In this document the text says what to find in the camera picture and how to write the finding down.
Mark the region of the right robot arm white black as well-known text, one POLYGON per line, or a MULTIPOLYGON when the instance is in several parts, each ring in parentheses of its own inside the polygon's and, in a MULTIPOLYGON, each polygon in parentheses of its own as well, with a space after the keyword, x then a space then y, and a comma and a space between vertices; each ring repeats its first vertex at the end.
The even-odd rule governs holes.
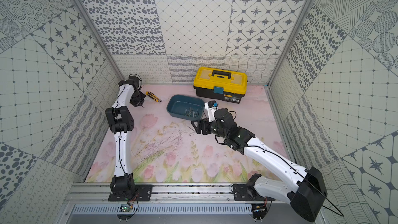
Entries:
POLYGON ((222 138, 223 145, 260 163, 281 180, 278 183, 254 175, 247 182, 249 192, 254 197, 287 203, 300 217, 315 222, 327 199, 322 173, 315 167, 300 166, 269 148, 252 132, 238 126, 228 109, 212 107, 207 112, 208 118, 191 122, 196 133, 222 138))

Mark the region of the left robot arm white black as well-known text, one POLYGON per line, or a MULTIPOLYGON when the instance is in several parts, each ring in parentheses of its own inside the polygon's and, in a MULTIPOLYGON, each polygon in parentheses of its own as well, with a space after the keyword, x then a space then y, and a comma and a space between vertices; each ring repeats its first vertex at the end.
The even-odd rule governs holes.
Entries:
POLYGON ((114 134, 116 149, 110 196, 118 200, 129 200, 136 194, 130 163, 130 139, 135 122, 127 105, 130 103, 134 107, 142 106, 146 96, 141 92, 142 79, 136 74, 130 74, 128 79, 120 81, 118 86, 119 93, 115 103, 105 111, 109 129, 114 134))

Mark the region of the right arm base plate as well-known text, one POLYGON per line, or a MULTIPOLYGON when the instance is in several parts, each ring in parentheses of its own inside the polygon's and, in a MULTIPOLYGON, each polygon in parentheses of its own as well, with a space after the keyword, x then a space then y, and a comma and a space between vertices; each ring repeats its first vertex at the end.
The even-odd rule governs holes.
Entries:
POLYGON ((234 201, 275 201, 271 197, 260 196, 253 187, 248 187, 246 184, 233 184, 230 187, 233 194, 234 201))

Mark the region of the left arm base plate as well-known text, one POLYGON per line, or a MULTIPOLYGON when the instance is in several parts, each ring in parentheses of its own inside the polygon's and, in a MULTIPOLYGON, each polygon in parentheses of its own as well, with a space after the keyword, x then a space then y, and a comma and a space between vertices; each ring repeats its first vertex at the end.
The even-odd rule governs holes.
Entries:
POLYGON ((153 185, 139 184, 135 185, 133 189, 117 189, 111 186, 111 193, 108 197, 109 202, 127 202, 131 200, 136 201, 150 201, 152 195, 153 185))

